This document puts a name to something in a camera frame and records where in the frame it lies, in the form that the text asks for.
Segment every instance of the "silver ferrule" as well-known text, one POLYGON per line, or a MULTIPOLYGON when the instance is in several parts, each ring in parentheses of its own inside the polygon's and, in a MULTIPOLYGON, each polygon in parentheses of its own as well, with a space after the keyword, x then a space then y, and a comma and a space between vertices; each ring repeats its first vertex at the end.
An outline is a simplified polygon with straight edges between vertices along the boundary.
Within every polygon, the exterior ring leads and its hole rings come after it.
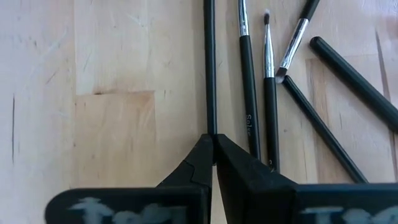
POLYGON ((282 59, 282 63, 280 64, 281 68, 289 69, 293 57, 296 54, 301 40, 303 39, 305 28, 307 28, 309 22, 310 21, 308 19, 300 19, 298 21, 292 40, 290 40, 289 47, 287 48, 285 56, 282 59))
POLYGON ((246 10, 246 0, 239 1, 239 31, 241 37, 244 35, 249 35, 249 20, 248 12, 246 10))
POLYGON ((266 25, 264 37, 264 78, 275 78, 274 50, 272 48, 271 28, 266 25))

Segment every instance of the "brush handle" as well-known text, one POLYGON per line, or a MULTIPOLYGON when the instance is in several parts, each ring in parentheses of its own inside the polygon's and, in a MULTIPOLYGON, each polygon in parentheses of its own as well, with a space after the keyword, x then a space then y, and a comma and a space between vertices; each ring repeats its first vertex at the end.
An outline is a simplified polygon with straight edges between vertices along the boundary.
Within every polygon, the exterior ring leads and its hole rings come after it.
POLYGON ((300 19, 308 19, 311 20, 315 10, 318 7, 319 0, 307 0, 303 11, 301 12, 300 19))
POLYGON ((398 133, 398 110, 321 37, 310 41, 313 51, 334 74, 389 128, 398 133))
POLYGON ((246 109, 246 128, 249 138, 249 150, 253 157, 261 160, 256 85, 254 83, 250 36, 244 35, 240 37, 239 43, 241 48, 244 105, 246 109))
POLYGON ((207 133, 217 134, 215 0, 204 0, 207 133))
POLYGON ((356 183, 367 184, 368 180, 366 180, 365 176, 343 149, 343 146, 341 146, 328 127, 324 124, 321 117, 319 117, 318 113, 312 107, 310 102, 308 102, 293 80, 286 75, 282 84, 353 181, 356 183))
POLYGON ((279 166, 279 137, 278 111, 275 78, 264 79, 265 109, 266 109, 266 136, 268 165, 271 170, 280 172, 279 166))

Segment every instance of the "brush bristles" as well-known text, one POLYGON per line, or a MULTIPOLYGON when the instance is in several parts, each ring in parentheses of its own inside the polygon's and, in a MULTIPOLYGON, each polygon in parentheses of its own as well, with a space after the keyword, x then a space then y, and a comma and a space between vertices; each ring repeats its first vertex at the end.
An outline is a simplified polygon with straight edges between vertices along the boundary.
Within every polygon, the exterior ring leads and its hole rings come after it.
POLYGON ((264 25, 269 24, 269 10, 266 9, 266 12, 264 13, 264 25))

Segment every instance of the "scratch on wood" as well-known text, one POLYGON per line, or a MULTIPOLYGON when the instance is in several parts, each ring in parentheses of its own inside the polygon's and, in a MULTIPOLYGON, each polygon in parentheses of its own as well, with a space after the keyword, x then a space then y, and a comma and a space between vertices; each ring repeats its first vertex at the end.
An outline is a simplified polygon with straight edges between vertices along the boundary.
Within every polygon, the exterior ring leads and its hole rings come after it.
POLYGON ((340 129, 343 130, 343 121, 342 121, 342 118, 341 118, 341 113, 338 114, 338 117, 340 119, 340 129))
POLYGON ((141 26, 142 28, 144 28, 146 31, 148 31, 148 27, 145 26, 144 24, 141 23, 141 21, 139 20, 139 18, 135 18, 134 16, 130 15, 130 14, 126 14, 126 16, 128 18, 130 18, 132 21, 134 21, 136 24, 138 24, 139 26, 141 26))
POLYGON ((90 60, 90 57, 91 57, 91 53, 93 53, 93 51, 90 51, 90 53, 88 54, 88 57, 87 57, 87 59, 86 59, 85 66, 83 67, 83 72, 85 72, 85 70, 86 70, 86 67, 87 67, 88 61, 90 60))
POLYGON ((363 9, 363 8, 365 7, 365 5, 366 5, 366 0, 362 0, 362 6, 361 6, 361 9, 363 9))
POLYGON ((14 164, 14 130, 15 130, 15 95, 12 96, 12 164, 14 164))
POLYGON ((64 117, 64 118, 69 118, 68 115, 66 115, 65 113, 62 113, 61 111, 57 111, 56 114, 60 115, 61 117, 64 117))
POLYGON ((115 93, 120 93, 118 90, 104 90, 100 88, 96 88, 93 90, 94 95, 105 95, 105 94, 115 94, 115 93))
POLYGON ((109 13, 111 14, 112 27, 113 27, 113 28, 116 28, 116 22, 115 22, 115 20, 114 20, 113 11, 110 10, 109 13))
POLYGON ((224 62, 224 61, 221 61, 221 62, 218 64, 217 68, 220 68, 221 65, 223 64, 223 62, 224 62))
POLYGON ((391 100, 391 98, 390 98, 390 89, 388 87, 386 65, 384 64, 384 57, 383 57, 383 53, 382 53, 382 50, 381 50, 380 38, 379 38, 379 34, 377 33, 377 31, 376 31, 376 43, 377 43, 377 54, 379 56, 379 66, 380 66, 381 81, 382 81, 382 84, 383 84, 383 93, 384 93, 384 96, 388 100, 391 100))
POLYGON ((39 58, 39 62, 32 68, 32 71, 30 72, 29 76, 27 77, 27 79, 25 80, 25 85, 24 85, 24 89, 27 88, 27 86, 30 83, 31 78, 33 77, 33 75, 36 73, 36 71, 38 70, 38 68, 46 61, 47 57, 57 48, 59 48, 62 44, 62 42, 65 40, 65 38, 67 37, 67 34, 69 32, 69 28, 66 27, 65 30, 63 31, 62 36, 56 40, 55 42, 52 43, 52 45, 45 51, 44 54, 42 54, 39 58))
POLYGON ((60 70, 60 68, 57 68, 57 70, 52 74, 52 76, 45 82, 45 84, 49 84, 52 78, 57 74, 57 72, 60 70))
POLYGON ((304 142, 302 141, 302 146, 303 146, 303 154, 304 154, 304 169, 305 169, 305 179, 308 181, 308 172, 307 172, 307 160, 305 159, 305 147, 304 147, 304 142))

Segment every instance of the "light wood panel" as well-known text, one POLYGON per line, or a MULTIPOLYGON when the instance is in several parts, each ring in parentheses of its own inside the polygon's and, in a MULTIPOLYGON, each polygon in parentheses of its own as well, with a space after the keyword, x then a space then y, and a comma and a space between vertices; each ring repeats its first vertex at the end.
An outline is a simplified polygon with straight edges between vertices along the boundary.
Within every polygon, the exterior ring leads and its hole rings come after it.
POLYGON ((0 1, 0 27, 0 223, 43 223, 73 174, 73 1, 0 1))
MULTIPOLYGON (((261 136, 262 16, 279 64, 304 3, 248 1, 261 136)), ((216 1, 218 126, 248 150, 237 11, 216 1)), ((202 1, 0 0, 0 27, 0 223, 43 223, 69 188, 155 186, 206 131, 202 1)), ((307 44, 322 36, 398 106, 397 27, 395 0, 323 0, 289 72, 372 182, 396 181, 398 137, 307 44)), ((282 173, 350 182, 277 88, 282 173)), ((226 223, 213 178, 212 220, 226 223)))

